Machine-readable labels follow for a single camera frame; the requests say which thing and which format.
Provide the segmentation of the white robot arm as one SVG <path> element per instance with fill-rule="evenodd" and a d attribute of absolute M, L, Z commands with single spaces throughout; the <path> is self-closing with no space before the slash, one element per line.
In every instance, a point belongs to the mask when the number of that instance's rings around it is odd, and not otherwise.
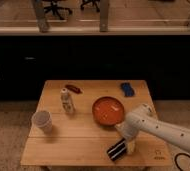
<path fill-rule="evenodd" d="M 140 131 L 169 142 L 190 153 L 190 129 L 157 120 L 148 104 L 141 104 L 125 115 L 124 121 L 115 128 L 127 141 L 136 138 Z"/>

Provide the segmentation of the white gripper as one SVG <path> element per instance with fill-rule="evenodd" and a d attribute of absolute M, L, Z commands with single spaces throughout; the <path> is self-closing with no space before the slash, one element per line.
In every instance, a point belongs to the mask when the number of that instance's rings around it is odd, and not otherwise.
<path fill-rule="evenodd" d="M 129 125 L 127 122 L 122 122 L 115 125 L 119 134 L 128 142 L 126 143 L 127 154 L 132 155 L 135 151 L 136 142 L 134 139 L 137 136 L 137 129 Z"/>

